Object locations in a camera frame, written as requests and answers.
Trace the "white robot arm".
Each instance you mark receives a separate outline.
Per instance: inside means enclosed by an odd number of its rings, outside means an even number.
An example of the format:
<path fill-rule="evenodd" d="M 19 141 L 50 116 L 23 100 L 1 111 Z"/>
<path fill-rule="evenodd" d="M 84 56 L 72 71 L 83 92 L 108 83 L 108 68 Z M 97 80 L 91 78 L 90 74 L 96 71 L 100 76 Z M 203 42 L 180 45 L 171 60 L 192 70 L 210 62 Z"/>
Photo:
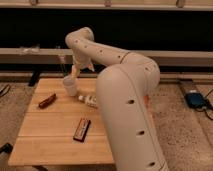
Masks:
<path fill-rule="evenodd" d="M 169 171 L 144 101 L 159 84 L 158 64 L 95 42 L 88 27 L 69 33 L 65 42 L 73 52 L 74 77 L 94 62 L 105 66 L 96 80 L 96 98 L 117 171 Z"/>

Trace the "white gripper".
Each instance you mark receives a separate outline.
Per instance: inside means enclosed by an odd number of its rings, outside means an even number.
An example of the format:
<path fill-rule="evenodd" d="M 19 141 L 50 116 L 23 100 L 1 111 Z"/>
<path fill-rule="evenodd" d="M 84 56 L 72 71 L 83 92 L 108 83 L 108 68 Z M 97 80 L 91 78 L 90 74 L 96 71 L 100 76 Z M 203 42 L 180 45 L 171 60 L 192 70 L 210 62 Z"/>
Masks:
<path fill-rule="evenodd" d="M 85 54 L 73 55 L 73 66 L 71 68 L 71 78 L 77 79 L 80 75 L 80 70 L 88 68 L 91 71 L 95 71 L 91 58 Z"/>

